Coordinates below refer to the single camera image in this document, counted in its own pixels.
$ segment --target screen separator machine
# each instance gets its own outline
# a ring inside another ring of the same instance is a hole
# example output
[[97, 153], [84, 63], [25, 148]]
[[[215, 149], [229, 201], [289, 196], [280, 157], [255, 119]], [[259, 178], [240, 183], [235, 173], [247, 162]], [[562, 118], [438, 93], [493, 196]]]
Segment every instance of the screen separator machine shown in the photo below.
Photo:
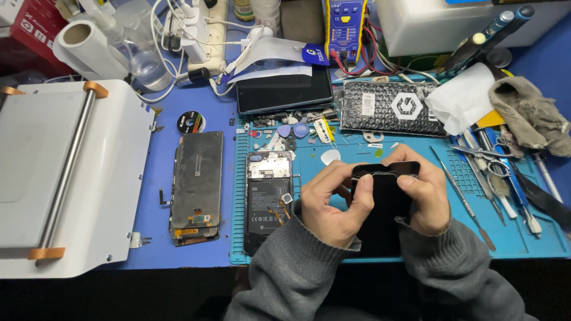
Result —
[[120, 80], [0, 91], [0, 278], [126, 260], [154, 112]]

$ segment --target bubble wrap envelope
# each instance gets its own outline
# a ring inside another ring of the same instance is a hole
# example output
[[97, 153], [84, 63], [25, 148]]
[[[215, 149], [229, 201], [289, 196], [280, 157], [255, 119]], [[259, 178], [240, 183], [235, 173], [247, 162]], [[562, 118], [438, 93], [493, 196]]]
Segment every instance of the bubble wrap envelope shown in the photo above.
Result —
[[345, 81], [341, 129], [446, 136], [424, 103], [438, 84]]

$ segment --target yellow multimeter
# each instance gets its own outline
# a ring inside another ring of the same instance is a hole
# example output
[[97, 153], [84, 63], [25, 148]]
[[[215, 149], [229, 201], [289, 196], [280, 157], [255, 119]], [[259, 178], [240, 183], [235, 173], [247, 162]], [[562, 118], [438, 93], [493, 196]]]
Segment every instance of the yellow multimeter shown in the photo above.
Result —
[[325, 0], [325, 51], [347, 53], [347, 62], [357, 62], [367, 1]]

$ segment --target hand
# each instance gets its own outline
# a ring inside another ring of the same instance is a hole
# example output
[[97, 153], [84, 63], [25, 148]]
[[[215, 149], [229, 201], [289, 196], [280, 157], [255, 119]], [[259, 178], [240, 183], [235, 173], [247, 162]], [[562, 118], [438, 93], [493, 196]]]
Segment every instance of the hand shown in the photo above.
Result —
[[411, 228], [420, 234], [438, 235], [450, 224], [450, 205], [446, 196], [446, 177], [439, 167], [420, 156], [404, 144], [381, 161], [387, 166], [393, 162], [417, 161], [419, 178], [402, 175], [397, 179], [399, 187], [417, 204], [418, 210], [411, 218]]
[[323, 243], [348, 248], [375, 205], [373, 176], [365, 175], [357, 183], [349, 210], [342, 212], [329, 206], [332, 194], [350, 202], [351, 173], [359, 164], [334, 160], [311, 181], [301, 187], [301, 219], [303, 224]]

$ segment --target sweater sleeve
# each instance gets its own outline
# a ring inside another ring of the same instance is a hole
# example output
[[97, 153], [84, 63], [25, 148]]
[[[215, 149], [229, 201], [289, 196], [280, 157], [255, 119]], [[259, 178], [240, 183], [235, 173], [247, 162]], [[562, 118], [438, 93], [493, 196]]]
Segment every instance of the sweater sleeve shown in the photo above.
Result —
[[297, 217], [262, 244], [249, 266], [251, 290], [236, 294], [224, 320], [313, 320], [329, 292], [335, 272], [350, 253], [360, 250], [355, 239], [349, 249], [329, 246], [314, 236]]
[[499, 273], [490, 270], [487, 246], [455, 219], [437, 236], [422, 235], [402, 218], [399, 237], [407, 271], [421, 284], [427, 320], [536, 320]]

